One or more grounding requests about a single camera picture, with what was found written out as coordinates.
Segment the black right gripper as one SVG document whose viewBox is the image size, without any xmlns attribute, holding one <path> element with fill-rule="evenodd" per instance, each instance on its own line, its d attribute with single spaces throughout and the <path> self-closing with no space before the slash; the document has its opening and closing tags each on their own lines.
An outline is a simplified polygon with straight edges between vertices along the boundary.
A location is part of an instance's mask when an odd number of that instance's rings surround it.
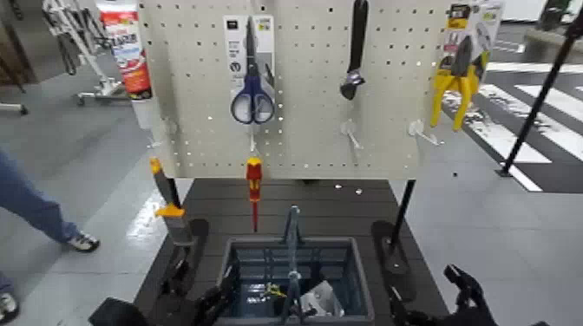
<svg viewBox="0 0 583 326">
<path fill-rule="evenodd" d="M 390 315 L 396 326 L 497 326 L 491 313 L 484 309 L 484 292 L 479 282 L 455 264 L 448 264 L 443 275 L 459 290 L 455 313 L 430 316 L 418 310 L 407 311 L 398 290 L 388 289 Z"/>
</svg>

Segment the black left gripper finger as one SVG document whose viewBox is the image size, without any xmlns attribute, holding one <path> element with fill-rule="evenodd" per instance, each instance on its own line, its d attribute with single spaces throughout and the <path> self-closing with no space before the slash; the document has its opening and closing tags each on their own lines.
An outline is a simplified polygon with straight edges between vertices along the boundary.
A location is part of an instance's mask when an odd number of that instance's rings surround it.
<svg viewBox="0 0 583 326">
<path fill-rule="evenodd" d="M 234 261 L 229 264 L 221 280 L 217 316 L 223 316 L 231 309 L 233 302 L 238 297 L 239 283 L 240 263 Z"/>
<path fill-rule="evenodd" d="M 224 309 L 224 304 L 224 287 L 222 285 L 214 285 L 195 300 L 196 313 L 193 325 L 214 325 L 219 314 Z"/>
</svg>

